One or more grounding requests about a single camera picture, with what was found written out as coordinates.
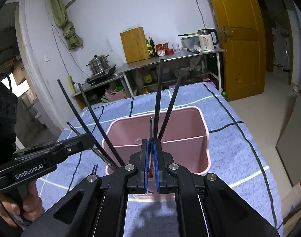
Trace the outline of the person's left hand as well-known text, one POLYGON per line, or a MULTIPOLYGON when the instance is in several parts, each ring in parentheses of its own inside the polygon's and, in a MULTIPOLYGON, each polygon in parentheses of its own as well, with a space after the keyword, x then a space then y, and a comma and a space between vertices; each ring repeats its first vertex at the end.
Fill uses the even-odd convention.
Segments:
MULTIPOLYGON (((23 216, 26 220, 34 222, 44 213, 43 202, 38 195, 35 180, 27 184, 27 190, 28 195, 22 201, 23 216)), ((8 213, 19 216, 20 207, 12 199, 0 193, 0 216, 8 225, 17 227, 8 213)))

